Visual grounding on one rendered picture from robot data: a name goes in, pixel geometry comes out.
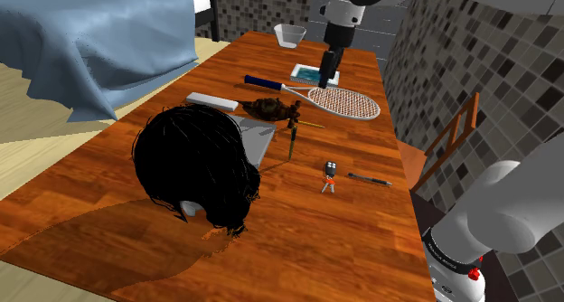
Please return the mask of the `white flat bar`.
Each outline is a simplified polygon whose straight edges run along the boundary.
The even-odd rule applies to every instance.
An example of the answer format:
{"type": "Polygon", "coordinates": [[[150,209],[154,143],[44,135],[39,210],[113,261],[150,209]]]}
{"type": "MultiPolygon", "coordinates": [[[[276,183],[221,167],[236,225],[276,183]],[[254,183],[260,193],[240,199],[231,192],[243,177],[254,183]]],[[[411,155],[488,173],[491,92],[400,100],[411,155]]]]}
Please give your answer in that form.
{"type": "Polygon", "coordinates": [[[222,109],[230,112],[234,111],[239,105],[239,103],[235,100],[223,99],[199,92],[192,92],[185,100],[192,104],[206,105],[215,109],[222,109]]]}

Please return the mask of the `black shaggy wig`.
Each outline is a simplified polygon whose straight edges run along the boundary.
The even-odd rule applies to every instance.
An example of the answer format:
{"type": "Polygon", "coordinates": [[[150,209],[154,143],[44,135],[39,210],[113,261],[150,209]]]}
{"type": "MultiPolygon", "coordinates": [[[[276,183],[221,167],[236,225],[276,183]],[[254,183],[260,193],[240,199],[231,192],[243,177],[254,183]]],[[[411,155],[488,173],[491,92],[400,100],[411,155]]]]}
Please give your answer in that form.
{"type": "Polygon", "coordinates": [[[165,109],[139,131],[131,158],[155,204],[184,221],[180,202],[196,202],[213,227],[231,237],[246,230],[261,175],[246,156],[239,125],[227,114],[200,104],[165,109]]]}

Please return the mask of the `brown animal figure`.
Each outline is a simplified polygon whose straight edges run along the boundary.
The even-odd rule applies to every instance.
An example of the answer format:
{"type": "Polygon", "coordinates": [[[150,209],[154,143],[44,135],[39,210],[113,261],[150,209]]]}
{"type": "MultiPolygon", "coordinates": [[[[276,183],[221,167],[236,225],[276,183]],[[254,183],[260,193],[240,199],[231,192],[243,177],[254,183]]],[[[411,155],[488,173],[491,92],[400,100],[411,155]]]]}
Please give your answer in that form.
{"type": "Polygon", "coordinates": [[[300,116],[298,109],[301,101],[287,105],[279,98],[256,99],[254,101],[238,100],[242,108],[253,118],[265,121],[281,121],[286,119],[297,120],[300,116]]]}

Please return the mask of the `black car key red tag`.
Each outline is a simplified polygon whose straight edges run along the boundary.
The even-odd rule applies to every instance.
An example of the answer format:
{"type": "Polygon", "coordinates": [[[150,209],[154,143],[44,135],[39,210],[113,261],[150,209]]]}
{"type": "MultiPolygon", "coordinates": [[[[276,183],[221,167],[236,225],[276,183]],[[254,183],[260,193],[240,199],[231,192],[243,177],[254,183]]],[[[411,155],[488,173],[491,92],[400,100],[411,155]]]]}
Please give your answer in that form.
{"type": "Polygon", "coordinates": [[[335,175],[336,175],[336,163],[332,161],[327,161],[324,164],[324,178],[323,178],[324,186],[321,190],[321,193],[323,193],[327,188],[330,189],[331,193],[334,193],[335,175]]]}

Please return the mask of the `black pen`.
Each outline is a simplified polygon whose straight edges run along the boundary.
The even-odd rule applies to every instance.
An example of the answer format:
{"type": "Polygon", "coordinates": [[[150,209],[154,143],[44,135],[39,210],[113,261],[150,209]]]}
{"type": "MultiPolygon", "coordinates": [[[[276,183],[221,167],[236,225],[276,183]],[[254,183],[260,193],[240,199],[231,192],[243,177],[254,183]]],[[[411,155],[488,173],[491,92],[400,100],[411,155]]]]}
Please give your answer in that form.
{"type": "Polygon", "coordinates": [[[363,181],[366,181],[366,182],[372,182],[372,183],[383,184],[383,185],[388,185],[388,186],[392,185],[391,182],[388,182],[388,181],[385,181],[385,180],[380,180],[380,179],[373,178],[373,177],[358,175],[358,174],[354,174],[354,173],[348,173],[347,175],[351,178],[363,180],[363,181]]]}

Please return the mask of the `dark slim brush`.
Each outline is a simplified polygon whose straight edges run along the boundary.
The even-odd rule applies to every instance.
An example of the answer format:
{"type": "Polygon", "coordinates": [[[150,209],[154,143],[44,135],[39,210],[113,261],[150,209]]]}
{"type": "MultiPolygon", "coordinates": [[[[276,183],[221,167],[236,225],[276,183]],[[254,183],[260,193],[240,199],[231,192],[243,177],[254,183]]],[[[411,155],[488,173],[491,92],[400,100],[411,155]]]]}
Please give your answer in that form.
{"type": "Polygon", "coordinates": [[[291,157],[293,155],[293,149],[296,141],[297,124],[298,121],[293,121],[292,123],[293,126],[291,128],[291,137],[290,137],[290,143],[288,149],[288,161],[291,160],[291,157]]]}

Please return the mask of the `small white object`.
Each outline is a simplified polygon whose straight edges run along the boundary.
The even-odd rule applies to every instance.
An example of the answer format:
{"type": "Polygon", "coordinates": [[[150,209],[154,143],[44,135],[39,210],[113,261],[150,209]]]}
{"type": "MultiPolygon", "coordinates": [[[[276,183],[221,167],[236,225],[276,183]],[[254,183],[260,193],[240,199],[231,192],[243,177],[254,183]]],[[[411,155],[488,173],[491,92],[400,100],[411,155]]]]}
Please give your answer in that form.
{"type": "Polygon", "coordinates": [[[196,202],[181,201],[180,204],[183,212],[190,217],[193,217],[198,211],[203,209],[203,207],[196,202]]]}

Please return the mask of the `white framed blue tablet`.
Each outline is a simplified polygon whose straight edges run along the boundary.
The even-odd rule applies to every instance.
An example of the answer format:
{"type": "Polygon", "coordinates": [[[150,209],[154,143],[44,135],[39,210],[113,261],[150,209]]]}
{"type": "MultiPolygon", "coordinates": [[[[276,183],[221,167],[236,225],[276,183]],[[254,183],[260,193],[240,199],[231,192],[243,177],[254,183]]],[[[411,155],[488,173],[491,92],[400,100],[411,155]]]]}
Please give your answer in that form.
{"type": "MultiPolygon", "coordinates": [[[[334,77],[329,79],[326,85],[328,87],[338,87],[339,78],[340,72],[336,71],[334,77]]],[[[289,79],[295,82],[318,86],[321,74],[317,67],[297,63],[290,73],[289,79]]]]}

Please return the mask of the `bed with blue blanket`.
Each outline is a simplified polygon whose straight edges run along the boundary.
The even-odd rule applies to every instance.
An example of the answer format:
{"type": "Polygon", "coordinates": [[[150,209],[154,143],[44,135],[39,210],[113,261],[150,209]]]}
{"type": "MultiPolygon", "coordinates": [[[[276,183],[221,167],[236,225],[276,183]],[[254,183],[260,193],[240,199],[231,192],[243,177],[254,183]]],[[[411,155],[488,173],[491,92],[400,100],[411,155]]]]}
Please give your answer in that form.
{"type": "Polygon", "coordinates": [[[195,30],[217,0],[0,0],[0,63],[71,122],[111,119],[196,65],[195,30]]]}

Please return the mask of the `grey laptop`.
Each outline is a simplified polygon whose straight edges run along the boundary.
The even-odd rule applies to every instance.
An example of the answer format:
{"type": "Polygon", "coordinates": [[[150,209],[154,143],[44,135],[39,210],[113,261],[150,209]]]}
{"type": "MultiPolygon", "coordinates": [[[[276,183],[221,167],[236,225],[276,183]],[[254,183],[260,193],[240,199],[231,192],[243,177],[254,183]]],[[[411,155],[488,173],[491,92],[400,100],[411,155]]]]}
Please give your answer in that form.
{"type": "Polygon", "coordinates": [[[235,115],[230,115],[230,117],[240,127],[243,145],[249,162],[256,168],[259,168],[268,150],[270,141],[277,130],[277,126],[275,124],[250,118],[242,118],[235,115]]]}

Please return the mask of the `wooden chair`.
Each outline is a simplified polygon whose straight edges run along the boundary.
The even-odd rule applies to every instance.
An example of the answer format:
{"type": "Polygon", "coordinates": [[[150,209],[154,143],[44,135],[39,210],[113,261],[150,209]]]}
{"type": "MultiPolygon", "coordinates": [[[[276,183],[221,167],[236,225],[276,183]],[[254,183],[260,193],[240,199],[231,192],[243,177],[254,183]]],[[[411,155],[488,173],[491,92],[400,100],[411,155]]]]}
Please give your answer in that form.
{"type": "Polygon", "coordinates": [[[416,192],[475,130],[479,99],[480,93],[476,92],[455,114],[425,152],[397,140],[401,162],[411,192],[416,192]],[[444,153],[426,172],[423,172],[426,161],[444,137],[446,138],[444,153]]]}

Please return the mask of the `clear glass cup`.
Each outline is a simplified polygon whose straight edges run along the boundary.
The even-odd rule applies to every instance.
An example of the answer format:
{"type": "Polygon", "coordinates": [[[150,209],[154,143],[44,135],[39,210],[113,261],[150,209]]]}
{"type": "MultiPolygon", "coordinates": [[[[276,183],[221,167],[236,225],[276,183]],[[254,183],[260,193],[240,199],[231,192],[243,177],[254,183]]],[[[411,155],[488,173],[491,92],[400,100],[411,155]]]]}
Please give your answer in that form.
{"type": "Polygon", "coordinates": [[[306,28],[292,24],[277,24],[274,27],[274,32],[280,47],[295,49],[303,40],[306,28]]]}

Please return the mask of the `wooden table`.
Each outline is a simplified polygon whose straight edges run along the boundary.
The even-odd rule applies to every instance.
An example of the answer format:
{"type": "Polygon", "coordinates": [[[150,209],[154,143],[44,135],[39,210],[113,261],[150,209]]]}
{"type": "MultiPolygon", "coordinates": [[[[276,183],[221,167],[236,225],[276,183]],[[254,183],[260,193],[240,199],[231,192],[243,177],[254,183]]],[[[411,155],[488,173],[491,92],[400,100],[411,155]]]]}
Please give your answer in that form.
{"type": "Polygon", "coordinates": [[[245,33],[0,201],[0,260],[121,302],[435,302],[372,52],[347,51],[340,83],[373,98],[380,115],[354,121],[303,105],[301,121],[325,128],[300,125],[289,161],[291,132],[278,128],[237,239],[202,213],[175,218],[136,179],[131,147],[150,117],[194,91],[265,97],[245,75],[286,82],[323,52],[245,33]],[[321,193],[327,161],[334,193],[321,193]]]}

